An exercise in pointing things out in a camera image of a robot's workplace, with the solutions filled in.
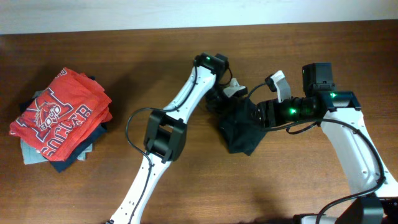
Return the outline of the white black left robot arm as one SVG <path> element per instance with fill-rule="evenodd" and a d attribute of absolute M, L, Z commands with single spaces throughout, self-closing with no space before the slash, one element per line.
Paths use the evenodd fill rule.
<path fill-rule="evenodd" d="M 186 143 L 187 123 L 201 99 L 220 86 L 229 70 L 228 58 L 202 53 L 193 59 L 192 70 L 176 97 L 164 108 L 141 108 L 130 115 L 125 135 L 130 146 L 142 155 L 139 171 L 118 209 L 107 221 L 110 224 L 139 223 L 146 204 L 159 179 L 176 161 Z M 130 123 L 138 113 L 151 111 L 144 136 L 144 149 L 129 137 Z"/>

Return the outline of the dark teal t-shirt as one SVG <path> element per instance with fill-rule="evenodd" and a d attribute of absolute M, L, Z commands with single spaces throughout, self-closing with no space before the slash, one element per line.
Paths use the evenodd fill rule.
<path fill-rule="evenodd" d="M 243 153 L 250 156 L 264 139 L 267 131 L 252 123 L 245 109 L 245 98 L 220 117 L 218 129 L 230 154 Z"/>

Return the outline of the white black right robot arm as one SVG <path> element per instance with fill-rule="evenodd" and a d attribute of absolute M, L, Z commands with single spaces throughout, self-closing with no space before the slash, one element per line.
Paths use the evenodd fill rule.
<path fill-rule="evenodd" d="M 304 123 L 321 127 L 348 179 L 350 195 L 318 213 L 294 215 L 293 223 L 397 223 L 397 181 L 372 142 L 352 91 L 307 90 L 303 98 L 263 101 L 249 117 L 266 132 Z"/>

